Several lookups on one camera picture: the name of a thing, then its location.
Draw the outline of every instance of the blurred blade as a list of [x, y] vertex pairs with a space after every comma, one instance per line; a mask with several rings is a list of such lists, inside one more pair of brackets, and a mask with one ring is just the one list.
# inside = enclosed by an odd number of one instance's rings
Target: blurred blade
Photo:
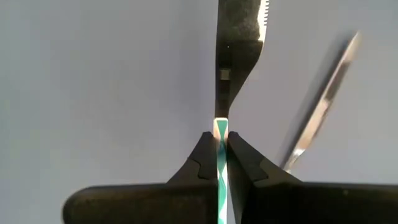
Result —
[[317, 132], [328, 113], [333, 99], [335, 98], [336, 92], [343, 81], [344, 75], [354, 59], [354, 55], [359, 47], [360, 40], [361, 35], [359, 32], [357, 32], [349, 42], [340, 61], [334, 69], [334, 72], [329, 78], [325, 89], [322, 91], [321, 97], [304, 129], [302, 130], [300, 137], [293, 148], [293, 151], [291, 151], [291, 154], [284, 164], [285, 171], [290, 172], [295, 161], [308, 149], [314, 137], [317, 135]]

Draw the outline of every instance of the metal blade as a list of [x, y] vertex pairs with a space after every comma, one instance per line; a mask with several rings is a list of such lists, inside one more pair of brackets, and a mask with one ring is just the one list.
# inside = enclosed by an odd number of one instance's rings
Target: metal blade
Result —
[[269, 0], [219, 0], [215, 117], [229, 107], [257, 63], [266, 38]]
[[309, 145], [316, 137], [317, 132], [321, 128], [322, 122], [325, 119], [333, 102], [333, 99], [335, 98], [336, 92], [343, 81], [343, 77], [354, 59], [354, 55], [359, 47], [360, 40], [361, 35], [359, 32], [357, 32], [349, 42], [347, 48], [340, 58], [340, 61], [329, 78], [325, 89], [322, 91], [321, 97], [314, 108], [312, 115], [308, 119], [303, 131], [301, 132], [293, 151], [284, 164], [285, 171], [291, 171], [296, 160], [308, 149]]

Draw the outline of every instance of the gray background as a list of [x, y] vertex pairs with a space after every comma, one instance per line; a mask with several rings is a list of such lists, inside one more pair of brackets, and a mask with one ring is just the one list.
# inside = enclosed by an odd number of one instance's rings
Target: gray background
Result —
[[[0, 1], [1, 223], [60, 222], [63, 201], [87, 185], [166, 181], [211, 129], [216, 8], [210, 0]], [[264, 53], [230, 130], [279, 164], [338, 47], [360, 29], [357, 59], [293, 173], [398, 183], [397, 8], [271, 1]]]
[[397, 1], [385, 0], [271, 0], [263, 53], [232, 105], [229, 129], [280, 164], [342, 41], [359, 29], [356, 60], [292, 173], [311, 181], [398, 184], [397, 9]]
[[216, 1], [0, 0], [0, 223], [163, 182], [214, 116]]

